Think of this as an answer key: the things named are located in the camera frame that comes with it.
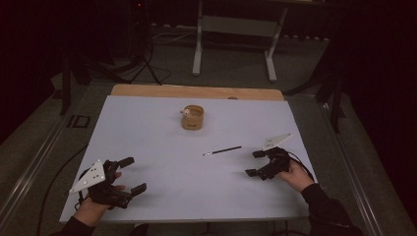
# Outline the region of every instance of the gray carpet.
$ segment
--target gray carpet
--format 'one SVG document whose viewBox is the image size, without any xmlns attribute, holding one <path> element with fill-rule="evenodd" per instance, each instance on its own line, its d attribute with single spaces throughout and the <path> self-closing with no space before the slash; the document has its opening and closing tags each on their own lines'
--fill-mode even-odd
<svg viewBox="0 0 417 236">
<path fill-rule="evenodd" d="M 264 55 L 258 48 L 239 48 L 225 50 L 224 45 L 208 43 L 203 50 L 202 70 L 199 77 L 192 76 L 194 58 L 193 43 L 184 38 L 176 43 L 157 44 L 151 64 L 160 69 L 168 69 L 171 76 L 162 83 L 167 85 L 233 87 L 259 89 L 292 89 L 306 82 L 327 46 L 325 41 L 282 39 L 274 54 L 274 64 L 278 81 L 268 81 Z M 167 71 L 154 69 L 161 79 Z M 126 73 L 130 79 L 135 72 Z M 154 84 L 148 70 L 144 70 L 135 79 L 135 84 Z M 89 143 L 95 122 L 102 104 L 115 85 L 105 78 L 94 74 L 94 80 L 88 87 L 73 84 L 74 101 L 70 115 L 91 117 L 89 127 L 67 128 L 67 117 L 60 117 L 60 101 L 46 100 L 35 113 L 0 147 L 2 165 L 0 165 L 0 184 L 3 189 L 2 205 L 6 203 L 13 187 L 21 180 L 20 176 L 30 166 L 32 159 L 38 156 L 39 147 L 50 140 L 48 135 L 64 124 L 53 146 L 44 147 L 46 161 L 40 166 L 37 176 L 21 202 L 16 202 L 16 213 L 11 213 L 8 226 L 2 233 L 5 236 L 34 235 L 41 203 L 51 179 L 74 153 Z M 378 156 L 349 103 L 348 96 L 343 97 L 342 109 L 346 118 L 341 118 L 340 135 L 336 135 L 328 124 L 328 111 L 318 104 L 311 94 L 316 88 L 307 89 L 301 94 L 286 97 L 291 105 L 297 125 L 307 152 L 310 156 L 318 181 L 328 194 L 340 199 L 346 206 L 354 223 L 363 229 L 365 235 L 417 235 L 416 229 L 403 209 Z M 346 164 L 344 155 L 348 155 Z M 68 190 L 78 170 L 83 153 L 77 155 L 60 173 L 44 207 L 41 235 L 58 231 L 62 224 L 58 222 Z M 370 216 L 360 208 L 361 198 L 352 188 L 352 174 L 363 189 L 367 207 L 377 222 L 378 230 L 369 226 Z M 307 219 L 290 220 L 290 229 L 308 232 Z M 101 224 L 94 235 L 128 235 L 133 224 Z M 283 229 L 284 222 L 277 221 L 275 230 Z"/>
</svg>

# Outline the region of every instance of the desk leg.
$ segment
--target desk leg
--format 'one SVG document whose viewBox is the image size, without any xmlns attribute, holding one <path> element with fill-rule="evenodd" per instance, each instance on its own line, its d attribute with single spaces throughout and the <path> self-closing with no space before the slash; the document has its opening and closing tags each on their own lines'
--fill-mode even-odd
<svg viewBox="0 0 417 236">
<path fill-rule="evenodd" d="M 193 76 L 198 76 L 200 74 L 200 67 L 202 65 L 202 20 L 203 20 L 203 0 L 199 1 L 199 17 L 197 19 L 197 46 L 196 54 L 194 55 L 194 64 L 193 64 Z"/>
<path fill-rule="evenodd" d="M 268 76 L 269 76 L 269 80 L 272 83 L 276 82 L 276 74 L 275 74 L 275 68 L 273 67 L 272 55 L 273 55 L 273 52 L 275 51 L 276 44 L 278 43 L 279 34 L 281 33 L 282 27 L 284 25 L 284 20 L 285 20 L 287 12 L 288 12 L 288 8 L 282 9 L 279 23 L 276 25 L 275 34 L 272 37 L 272 44 L 269 50 L 265 51 L 265 59 L 267 62 Z"/>
</svg>

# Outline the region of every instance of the black pen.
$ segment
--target black pen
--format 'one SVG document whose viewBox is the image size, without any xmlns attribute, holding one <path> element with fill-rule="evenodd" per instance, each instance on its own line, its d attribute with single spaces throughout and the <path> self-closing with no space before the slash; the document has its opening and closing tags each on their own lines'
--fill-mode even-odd
<svg viewBox="0 0 417 236">
<path fill-rule="evenodd" d="M 241 148 L 241 146 L 231 147 L 231 148 L 222 149 L 222 150 L 216 150 L 216 151 L 212 151 L 212 152 L 207 152 L 207 153 L 204 153 L 203 155 L 216 154 L 216 153 L 219 153 L 219 152 L 224 152 L 224 151 L 233 150 L 233 149 L 237 149 L 237 148 Z"/>
</svg>

